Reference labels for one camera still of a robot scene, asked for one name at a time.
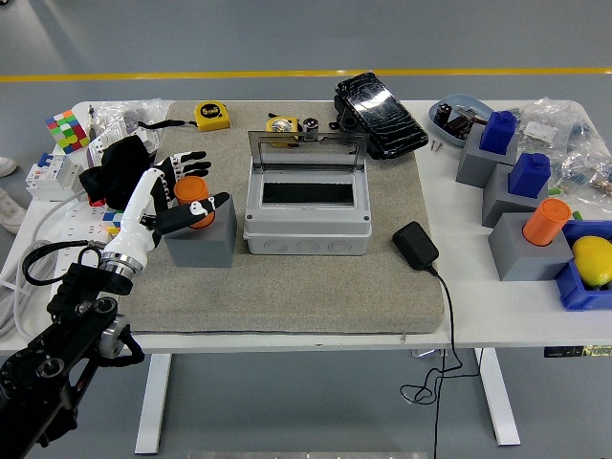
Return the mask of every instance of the gray felt mat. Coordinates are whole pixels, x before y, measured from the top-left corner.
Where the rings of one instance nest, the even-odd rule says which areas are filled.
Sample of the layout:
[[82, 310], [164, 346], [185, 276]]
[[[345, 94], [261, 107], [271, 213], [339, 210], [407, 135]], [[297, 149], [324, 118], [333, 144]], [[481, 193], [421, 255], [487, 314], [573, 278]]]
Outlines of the gray felt mat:
[[[178, 101], [167, 115], [193, 120], [196, 101]], [[231, 269], [173, 266], [165, 243], [120, 308], [140, 332], [431, 333], [442, 322], [438, 280], [412, 271], [391, 242], [412, 220], [428, 228], [413, 154], [375, 162], [367, 173], [373, 234], [364, 256], [252, 255], [242, 238], [251, 150], [249, 130], [263, 130], [268, 113], [336, 120], [331, 102], [227, 102], [231, 129], [166, 128], [158, 160], [206, 150], [211, 193], [233, 195], [238, 236]]]

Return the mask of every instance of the white cable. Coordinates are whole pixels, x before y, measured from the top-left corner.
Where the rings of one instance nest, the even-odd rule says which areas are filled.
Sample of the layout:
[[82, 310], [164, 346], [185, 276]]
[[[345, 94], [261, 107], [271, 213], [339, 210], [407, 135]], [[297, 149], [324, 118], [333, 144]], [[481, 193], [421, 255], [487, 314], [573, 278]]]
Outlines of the white cable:
[[[50, 244], [50, 242], [46, 240], [36, 240], [40, 229], [49, 219], [49, 217], [58, 209], [62, 208], [84, 193], [85, 191], [83, 190], [74, 196], [63, 200], [42, 217], [34, 229], [31, 244], [24, 250], [17, 263], [13, 264], [13, 266], [7, 270], [7, 273], [2, 277], [2, 279], [0, 279], [0, 338], [5, 336], [13, 328], [16, 328], [19, 335], [21, 335], [24, 339], [31, 340], [34, 338], [34, 336], [24, 328], [21, 321], [21, 316], [26, 310], [28, 301], [32, 296], [31, 293], [36, 288], [23, 277], [21, 268], [23, 260], [34, 249]], [[30, 267], [30, 274], [35, 279], [47, 279], [53, 274], [56, 261], [57, 253], [50, 253], [32, 264]]]

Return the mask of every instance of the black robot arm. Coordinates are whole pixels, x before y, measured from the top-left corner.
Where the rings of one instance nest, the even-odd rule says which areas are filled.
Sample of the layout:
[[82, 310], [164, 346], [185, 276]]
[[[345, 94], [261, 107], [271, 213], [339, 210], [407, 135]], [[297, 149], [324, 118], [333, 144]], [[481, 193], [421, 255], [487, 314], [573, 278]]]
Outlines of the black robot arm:
[[[129, 325], [106, 292], [127, 295], [132, 282], [99, 268], [73, 264], [47, 310], [53, 323], [0, 368], [0, 451], [22, 458], [35, 443], [43, 447], [77, 428], [77, 408], [100, 366], [144, 360]], [[126, 344], [131, 356], [117, 357]], [[71, 370], [88, 363], [75, 385]]]

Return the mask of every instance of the gray block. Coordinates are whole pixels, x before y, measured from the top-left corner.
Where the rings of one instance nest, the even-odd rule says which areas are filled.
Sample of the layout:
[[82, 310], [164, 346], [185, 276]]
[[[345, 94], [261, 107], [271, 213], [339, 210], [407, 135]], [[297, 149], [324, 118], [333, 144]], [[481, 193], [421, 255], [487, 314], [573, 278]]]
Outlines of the gray block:
[[546, 247], [523, 237], [523, 227], [532, 213], [504, 213], [489, 235], [499, 280], [552, 280], [572, 259], [563, 231]]
[[237, 223], [230, 197], [217, 208], [209, 226], [183, 228], [167, 234], [165, 244], [174, 264], [184, 268], [231, 268]]
[[518, 151], [519, 134], [513, 135], [505, 155], [491, 153], [480, 149], [480, 139], [485, 131], [482, 124], [474, 124], [466, 140], [466, 146], [461, 151], [461, 159], [457, 168], [456, 181], [460, 184], [484, 188], [498, 164], [514, 165]]
[[482, 226], [494, 228], [503, 213], [534, 212], [548, 197], [548, 188], [541, 189], [536, 198], [508, 192], [508, 174], [511, 165], [498, 164], [482, 193]]

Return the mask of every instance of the hinged plastic cover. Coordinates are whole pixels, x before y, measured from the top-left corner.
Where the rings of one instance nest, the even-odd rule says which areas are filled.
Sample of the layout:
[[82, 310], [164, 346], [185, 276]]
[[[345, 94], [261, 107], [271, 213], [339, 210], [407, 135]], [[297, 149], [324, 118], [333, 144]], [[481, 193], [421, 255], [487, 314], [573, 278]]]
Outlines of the hinged plastic cover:
[[363, 170], [368, 136], [250, 131], [253, 171]]

